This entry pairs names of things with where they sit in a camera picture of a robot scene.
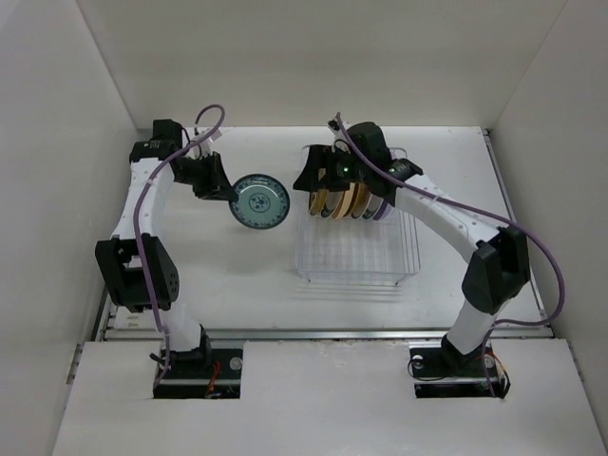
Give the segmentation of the beige yellow plate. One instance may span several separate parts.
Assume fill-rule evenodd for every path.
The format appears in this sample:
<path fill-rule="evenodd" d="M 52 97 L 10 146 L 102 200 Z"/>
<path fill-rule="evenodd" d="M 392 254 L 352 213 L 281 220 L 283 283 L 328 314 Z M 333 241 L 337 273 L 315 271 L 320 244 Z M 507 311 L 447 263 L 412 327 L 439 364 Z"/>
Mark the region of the beige yellow plate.
<path fill-rule="evenodd" d="M 353 200 L 355 198 L 357 187 L 359 184 L 361 183 L 351 183 L 349 188 L 343 192 L 342 202 L 338 209 L 337 218 L 335 219 L 342 219 L 351 216 Z"/>

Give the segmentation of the white plate orange sunburst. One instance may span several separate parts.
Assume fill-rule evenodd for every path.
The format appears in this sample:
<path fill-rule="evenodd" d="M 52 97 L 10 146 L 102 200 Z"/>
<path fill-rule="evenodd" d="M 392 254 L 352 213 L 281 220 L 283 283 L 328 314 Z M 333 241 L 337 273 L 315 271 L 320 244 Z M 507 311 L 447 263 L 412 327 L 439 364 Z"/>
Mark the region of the white plate orange sunburst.
<path fill-rule="evenodd" d="M 359 219 L 363 216 L 371 199 L 371 192 L 368 187 L 361 183 L 357 187 L 357 192 L 353 200 L 353 206 L 351 209 L 351 218 Z"/>

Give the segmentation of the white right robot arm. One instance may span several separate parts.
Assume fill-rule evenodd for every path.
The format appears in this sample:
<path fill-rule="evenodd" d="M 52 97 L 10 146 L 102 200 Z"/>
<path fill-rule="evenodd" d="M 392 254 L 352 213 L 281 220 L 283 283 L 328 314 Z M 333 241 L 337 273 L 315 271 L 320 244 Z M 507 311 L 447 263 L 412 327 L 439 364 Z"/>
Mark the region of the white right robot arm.
<path fill-rule="evenodd" d="M 310 146 L 293 188 L 339 192 L 362 183 L 384 203 L 422 221 L 462 257 L 465 302 L 443 339 L 440 362 L 450 373 L 463 373 L 499 313 L 530 279 L 525 234 L 513 225 L 489 224 L 440 196 L 420 166 L 391 153 L 376 123 L 341 127 L 331 121 L 329 128 L 333 144 Z"/>

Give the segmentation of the purple plastic plate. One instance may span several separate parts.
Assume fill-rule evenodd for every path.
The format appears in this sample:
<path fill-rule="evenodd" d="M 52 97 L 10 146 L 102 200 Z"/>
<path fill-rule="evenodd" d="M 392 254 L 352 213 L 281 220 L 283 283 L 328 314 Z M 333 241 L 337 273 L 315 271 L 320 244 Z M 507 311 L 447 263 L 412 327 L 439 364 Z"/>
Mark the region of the purple plastic plate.
<path fill-rule="evenodd" d="M 385 219 L 390 214 L 391 206 L 390 204 L 384 200 L 373 216 L 373 220 L 382 220 Z"/>

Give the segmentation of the teal patterned plate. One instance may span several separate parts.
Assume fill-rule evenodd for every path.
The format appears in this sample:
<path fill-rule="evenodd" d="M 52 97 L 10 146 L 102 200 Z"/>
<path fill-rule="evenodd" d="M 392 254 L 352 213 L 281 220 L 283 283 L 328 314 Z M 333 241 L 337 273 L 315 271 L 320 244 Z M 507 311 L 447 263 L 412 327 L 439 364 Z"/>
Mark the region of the teal patterned plate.
<path fill-rule="evenodd" d="M 234 184 L 237 200 L 229 203 L 233 217 L 247 228 L 268 230 L 288 216 L 291 200 L 277 179 L 264 174 L 243 176 Z"/>

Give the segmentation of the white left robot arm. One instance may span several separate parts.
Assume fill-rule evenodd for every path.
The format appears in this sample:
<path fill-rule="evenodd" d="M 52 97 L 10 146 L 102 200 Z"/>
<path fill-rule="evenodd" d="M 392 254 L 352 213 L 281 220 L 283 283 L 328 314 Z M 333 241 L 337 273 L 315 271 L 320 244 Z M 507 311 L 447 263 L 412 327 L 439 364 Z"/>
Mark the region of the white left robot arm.
<path fill-rule="evenodd" d="M 112 303 L 132 314 L 151 312 L 166 349 L 195 377 L 212 368 L 213 354 L 201 324 L 179 302 L 181 281 L 162 243 L 162 215 L 175 184 L 190 187 L 201 200 L 236 201 L 221 156 L 211 148 L 219 136 L 211 127 L 187 139 L 181 124 L 156 120 L 151 138 L 135 142 L 129 154 L 130 184 L 118 224 L 95 246 Z"/>

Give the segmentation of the white plate dark lettered rim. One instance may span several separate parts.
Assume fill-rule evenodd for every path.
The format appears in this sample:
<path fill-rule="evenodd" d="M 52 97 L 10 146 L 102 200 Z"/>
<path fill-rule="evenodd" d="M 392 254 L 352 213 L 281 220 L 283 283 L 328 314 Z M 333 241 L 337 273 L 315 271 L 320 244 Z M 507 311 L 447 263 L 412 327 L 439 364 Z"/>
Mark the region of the white plate dark lettered rim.
<path fill-rule="evenodd" d="M 319 212 L 320 217 L 323 219 L 336 219 L 338 209 L 341 205 L 343 198 L 343 192 L 329 192 L 326 196 L 325 202 Z"/>

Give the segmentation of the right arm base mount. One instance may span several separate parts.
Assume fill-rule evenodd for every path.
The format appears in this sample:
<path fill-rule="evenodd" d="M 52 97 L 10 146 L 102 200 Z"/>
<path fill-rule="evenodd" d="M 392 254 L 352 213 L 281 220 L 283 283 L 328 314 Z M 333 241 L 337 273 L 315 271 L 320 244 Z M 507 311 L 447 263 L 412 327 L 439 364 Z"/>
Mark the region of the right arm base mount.
<path fill-rule="evenodd" d="M 408 348 L 408 374 L 417 399 L 504 399 L 511 380 L 504 365 L 488 345 L 450 366 L 438 344 L 414 344 Z"/>

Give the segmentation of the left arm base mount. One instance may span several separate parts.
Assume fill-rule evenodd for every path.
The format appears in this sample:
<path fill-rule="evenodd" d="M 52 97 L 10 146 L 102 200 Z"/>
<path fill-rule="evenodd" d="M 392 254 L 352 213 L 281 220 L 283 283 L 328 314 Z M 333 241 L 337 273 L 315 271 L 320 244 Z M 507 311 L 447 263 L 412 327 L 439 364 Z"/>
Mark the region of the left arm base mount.
<path fill-rule="evenodd" d="M 153 360 L 160 364 L 155 399 L 239 399 L 243 348 L 215 348 L 210 351 L 171 351 L 170 369 L 162 376 L 165 350 Z"/>

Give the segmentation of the dark yellow patterned plate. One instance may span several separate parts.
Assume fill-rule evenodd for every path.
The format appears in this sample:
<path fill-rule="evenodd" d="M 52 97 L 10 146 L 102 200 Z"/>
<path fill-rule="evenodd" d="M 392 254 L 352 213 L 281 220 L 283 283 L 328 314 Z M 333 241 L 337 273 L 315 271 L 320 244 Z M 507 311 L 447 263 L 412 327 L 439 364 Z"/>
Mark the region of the dark yellow patterned plate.
<path fill-rule="evenodd" d="M 311 192 L 309 195 L 309 209 L 308 213 L 312 217 L 316 217 L 322 211 L 328 191 L 326 189 L 319 189 L 315 192 Z"/>

